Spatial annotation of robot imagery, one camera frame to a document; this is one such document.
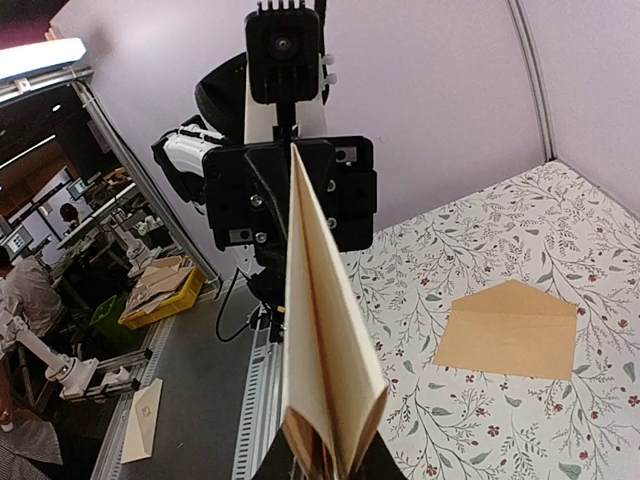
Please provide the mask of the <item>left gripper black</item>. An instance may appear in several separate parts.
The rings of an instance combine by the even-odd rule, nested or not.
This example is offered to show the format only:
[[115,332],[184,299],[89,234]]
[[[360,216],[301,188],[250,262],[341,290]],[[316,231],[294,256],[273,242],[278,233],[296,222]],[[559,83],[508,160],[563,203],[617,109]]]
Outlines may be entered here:
[[[377,211],[374,146],[363,136],[294,141],[341,252],[373,241]],[[216,247],[282,245],[288,225],[290,163],[282,142],[215,148],[205,155],[206,211]]]

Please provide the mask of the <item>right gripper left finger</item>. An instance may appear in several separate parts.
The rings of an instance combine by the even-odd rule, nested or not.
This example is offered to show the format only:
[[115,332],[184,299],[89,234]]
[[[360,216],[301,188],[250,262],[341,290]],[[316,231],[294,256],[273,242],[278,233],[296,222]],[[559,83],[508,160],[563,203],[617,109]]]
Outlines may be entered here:
[[282,429],[279,429],[252,480],[297,480],[300,468]]

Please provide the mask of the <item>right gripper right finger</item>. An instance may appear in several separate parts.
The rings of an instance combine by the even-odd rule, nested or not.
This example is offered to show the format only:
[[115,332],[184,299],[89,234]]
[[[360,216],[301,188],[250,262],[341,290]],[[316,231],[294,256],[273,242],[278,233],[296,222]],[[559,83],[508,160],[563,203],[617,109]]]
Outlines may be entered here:
[[355,480],[395,480],[400,478],[400,469],[379,432],[372,439],[363,461],[352,478]]

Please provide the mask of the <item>cream letter paper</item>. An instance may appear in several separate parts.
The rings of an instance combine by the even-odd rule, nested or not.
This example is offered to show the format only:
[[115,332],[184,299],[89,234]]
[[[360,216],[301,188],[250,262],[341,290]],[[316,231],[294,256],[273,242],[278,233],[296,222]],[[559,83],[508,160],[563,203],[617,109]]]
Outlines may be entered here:
[[351,479],[388,396],[338,247],[291,148],[282,430],[309,479]]

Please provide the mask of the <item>brown kraft envelope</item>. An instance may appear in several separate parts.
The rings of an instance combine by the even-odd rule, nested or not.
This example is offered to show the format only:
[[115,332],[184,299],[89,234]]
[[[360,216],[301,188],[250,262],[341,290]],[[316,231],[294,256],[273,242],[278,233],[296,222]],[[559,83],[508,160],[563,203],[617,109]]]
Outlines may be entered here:
[[572,376],[577,307],[510,280],[452,302],[438,366],[549,380]]

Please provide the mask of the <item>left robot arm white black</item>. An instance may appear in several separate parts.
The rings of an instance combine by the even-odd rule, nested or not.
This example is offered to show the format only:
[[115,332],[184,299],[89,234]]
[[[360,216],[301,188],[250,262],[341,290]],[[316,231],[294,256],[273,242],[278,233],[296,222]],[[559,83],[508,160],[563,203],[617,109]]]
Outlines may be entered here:
[[374,147],[363,136],[328,137],[324,106],[330,77],[317,57],[315,96],[261,104],[246,54],[196,86],[199,114],[165,133],[153,157],[184,202],[204,207],[216,247],[252,246],[260,271],[247,276],[261,302],[281,306],[288,243],[289,147],[300,152],[311,185],[342,252],[373,241],[377,211]]

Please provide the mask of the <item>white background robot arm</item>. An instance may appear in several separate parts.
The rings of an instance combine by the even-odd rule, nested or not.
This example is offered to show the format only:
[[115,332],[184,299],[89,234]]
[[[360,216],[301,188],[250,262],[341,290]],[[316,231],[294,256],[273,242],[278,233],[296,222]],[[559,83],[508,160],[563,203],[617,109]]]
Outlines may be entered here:
[[63,353],[57,353],[38,338],[25,321],[1,309],[1,359],[21,344],[47,365],[45,377],[48,381],[62,386],[60,396],[65,400],[82,397],[96,373],[97,359],[80,360]]

